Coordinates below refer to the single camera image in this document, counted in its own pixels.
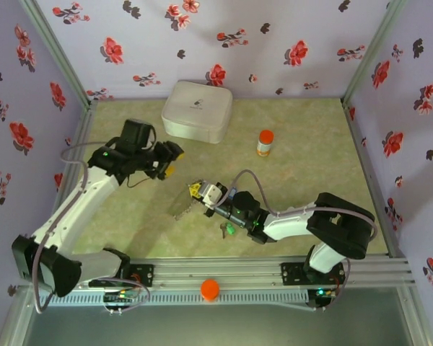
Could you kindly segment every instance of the orange lid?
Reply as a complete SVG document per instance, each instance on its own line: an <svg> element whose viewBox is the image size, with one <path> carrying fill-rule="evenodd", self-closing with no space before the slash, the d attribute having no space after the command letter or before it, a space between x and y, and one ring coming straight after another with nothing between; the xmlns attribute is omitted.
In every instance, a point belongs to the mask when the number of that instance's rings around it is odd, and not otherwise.
<svg viewBox="0 0 433 346"><path fill-rule="evenodd" d="M201 285L201 294L206 301L214 301L219 295L218 282L212 279L205 280Z"/></svg>
<svg viewBox="0 0 433 346"><path fill-rule="evenodd" d="M263 130L260 132L260 137L258 139L263 144L270 144L273 142L274 133L272 133L270 130Z"/></svg>

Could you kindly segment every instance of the green surface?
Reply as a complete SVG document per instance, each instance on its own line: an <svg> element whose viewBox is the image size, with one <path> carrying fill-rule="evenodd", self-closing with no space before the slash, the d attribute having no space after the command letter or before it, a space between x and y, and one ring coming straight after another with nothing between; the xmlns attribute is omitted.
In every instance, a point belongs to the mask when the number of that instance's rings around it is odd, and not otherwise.
<svg viewBox="0 0 433 346"><path fill-rule="evenodd" d="M175 141L185 156L176 163L174 175L163 182L148 180L133 189L120 186L95 214L75 252L96 252L112 246L131 257L307 254L318 242L314 236L260 245L242 229L223 239L219 226L225 220L202 215L202 205L194 205L179 221L170 215L174 203L183 202L186 184L205 179L227 186L246 168L258 175L274 209L306 205L320 192L331 192L375 213L338 99L235 100L227 134L220 144L167 135L160 117L164 103L114 101L98 105L90 141L118 136L124 121L134 117L151 122L158 139ZM265 128L274 132L274 143L271 154L260 157L256 145L258 134ZM87 149L85 160L92 151ZM136 173L131 184L143 178L143 173ZM237 189L249 190L261 200L250 176L242 176ZM379 234L370 244L369 253L386 252Z"/></svg>

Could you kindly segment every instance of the logo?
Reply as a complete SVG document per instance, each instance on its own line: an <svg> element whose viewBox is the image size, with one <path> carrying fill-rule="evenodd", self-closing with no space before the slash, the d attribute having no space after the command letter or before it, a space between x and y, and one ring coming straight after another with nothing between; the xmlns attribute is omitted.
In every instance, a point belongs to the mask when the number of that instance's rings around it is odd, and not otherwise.
<svg viewBox="0 0 433 346"><path fill-rule="evenodd" d="M204 103L204 101L202 99L198 99L197 101L194 102L194 105L190 106L190 108L194 108L195 110L201 110L202 103Z"/></svg>

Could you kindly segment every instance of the floral wallpaper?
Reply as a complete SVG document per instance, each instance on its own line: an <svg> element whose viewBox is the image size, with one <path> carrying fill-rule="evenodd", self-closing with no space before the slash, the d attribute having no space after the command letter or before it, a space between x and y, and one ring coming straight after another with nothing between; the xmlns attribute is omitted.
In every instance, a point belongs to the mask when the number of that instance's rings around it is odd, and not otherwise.
<svg viewBox="0 0 433 346"><path fill-rule="evenodd" d="M388 0L37 3L87 97L112 99L167 97L178 80L235 97L342 97Z"/></svg>
<svg viewBox="0 0 433 346"><path fill-rule="evenodd" d="M75 10L64 11L76 18ZM64 182L59 153L71 144L81 113L22 7L0 1L0 332L21 283L12 242L51 214Z"/></svg>
<svg viewBox="0 0 433 346"><path fill-rule="evenodd" d="M433 330L432 28L433 0L409 1L348 106Z"/></svg>

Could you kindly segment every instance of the white plastic container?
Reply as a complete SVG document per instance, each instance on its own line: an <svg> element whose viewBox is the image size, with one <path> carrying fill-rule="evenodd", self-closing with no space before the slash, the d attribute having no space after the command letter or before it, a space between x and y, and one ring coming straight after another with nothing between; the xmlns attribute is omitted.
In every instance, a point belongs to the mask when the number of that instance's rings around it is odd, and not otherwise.
<svg viewBox="0 0 433 346"><path fill-rule="evenodd" d="M165 131L175 137L221 142L232 110L228 89L179 81L162 110Z"/></svg>

